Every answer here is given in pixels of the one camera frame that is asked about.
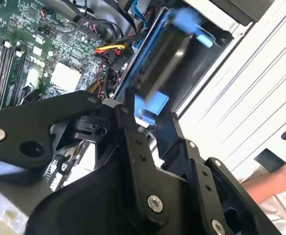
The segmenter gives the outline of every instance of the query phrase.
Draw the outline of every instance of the blue cable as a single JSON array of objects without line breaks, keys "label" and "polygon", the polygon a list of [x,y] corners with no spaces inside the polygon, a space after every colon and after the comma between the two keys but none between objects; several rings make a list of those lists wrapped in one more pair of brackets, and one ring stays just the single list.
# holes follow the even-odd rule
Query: blue cable
[{"label": "blue cable", "polygon": [[146,22],[144,16],[142,15],[142,13],[140,13],[139,10],[137,9],[137,7],[136,7],[137,2],[138,2],[138,0],[134,0],[133,5],[132,5],[134,14],[137,15],[143,21],[144,28],[146,28],[147,27],[147,22]]}]

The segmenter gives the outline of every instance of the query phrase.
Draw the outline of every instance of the white sleeve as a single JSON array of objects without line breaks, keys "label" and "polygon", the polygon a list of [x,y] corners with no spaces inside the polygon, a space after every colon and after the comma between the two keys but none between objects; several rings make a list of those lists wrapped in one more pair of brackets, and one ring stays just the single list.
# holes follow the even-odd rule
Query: white sleeve
[{"label": "white sleeve", "polygon": [[[252,160],[244,163],[231,172],[240,182],[246,182],[269,172],[258,162]],[[268,216],[277,229],[286,235],[286,191],[270,197],[259,204],[262,211]]]}]

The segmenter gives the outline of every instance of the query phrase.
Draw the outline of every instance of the chip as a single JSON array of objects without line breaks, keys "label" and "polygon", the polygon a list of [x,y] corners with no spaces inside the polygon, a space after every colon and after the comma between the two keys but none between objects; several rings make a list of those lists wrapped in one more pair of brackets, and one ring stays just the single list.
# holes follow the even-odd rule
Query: chip
[{"label": "chip", "polygon": [[11,27],[14,27],[14,26],[16,25],[16,22],[14,22],[13,20],[10,20],[10,21],[9,21],[9,25],[10,25]]},{"label": "chip", "polygon": [[73,92],[75,91],[80,78],[81,74],[78,71],[73,70],[62,63],[57,63],[50,83],[67,92]]},{"label": "chip", "polygon": [[64,34],[63,37],[62,37],[62,40],[65,42],[65,43],[68,43],[70,41],[70,35],[67,35],[67,34]]},{"label": "chip", "polygon": [[30,17],[36,18],[37,11],[34,8],[30,7],[27,13]]}]

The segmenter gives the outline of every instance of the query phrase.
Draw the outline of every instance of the metal sheet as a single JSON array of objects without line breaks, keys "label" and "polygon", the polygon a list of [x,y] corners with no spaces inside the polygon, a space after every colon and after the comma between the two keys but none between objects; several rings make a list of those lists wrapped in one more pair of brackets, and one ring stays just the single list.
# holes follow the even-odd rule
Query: metal sheet
[{"label": "metal sheet", "polygon": [[286,1],[276,0],[181,118],[203,157],[230,170],[286,130]]}]

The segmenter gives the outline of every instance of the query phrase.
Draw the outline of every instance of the hole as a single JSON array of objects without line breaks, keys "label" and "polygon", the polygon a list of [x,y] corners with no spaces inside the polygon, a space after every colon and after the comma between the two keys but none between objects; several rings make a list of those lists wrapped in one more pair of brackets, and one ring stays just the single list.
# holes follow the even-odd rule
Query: hole
[{"label": "hole", "polygon": [[208,185],[206,185],[206,189],[207,189],[208,191],[211,191],[211,188],[210,188]]},{"label": "hole", "polygon": [[105,128],[99,128],[95,133],[98,136],[104,136],[107,133],[107,130]]},{"label": "hole", "polygon": [[227,225],[234,232],[234,234],[238,234],[242,231],[242,221],[239,217],[239,214],[233,208],[230,208],[224,212],[224,217]]},{"label": "hole", "polygon": [[219,224],[216,224],[216,228],[217,228],[218,231],[222,231],[222,230],[223,230],[223,229],[220,227]]},{"label": "hole", "polygon": [[159,203],[158,203],[158,201],[156,200],[156,199],[153,199],[152,200],[152,204],[155,206],[155,207],[157,207],[157,208],[159,208]]},{"label": "hole", "polygon": [[45,152],[44,147],[35,141],[27,141],[20,144],[20,151],[30,158],[38,158]]},{"label": "hole", "polygon": [[139,158],[140,158],[140,160],[142,160],[143,162],[145,162],[147,159],[146,159],[146,157],[143,155],[143,154],[141,154],[140,156],[139,156]]}]

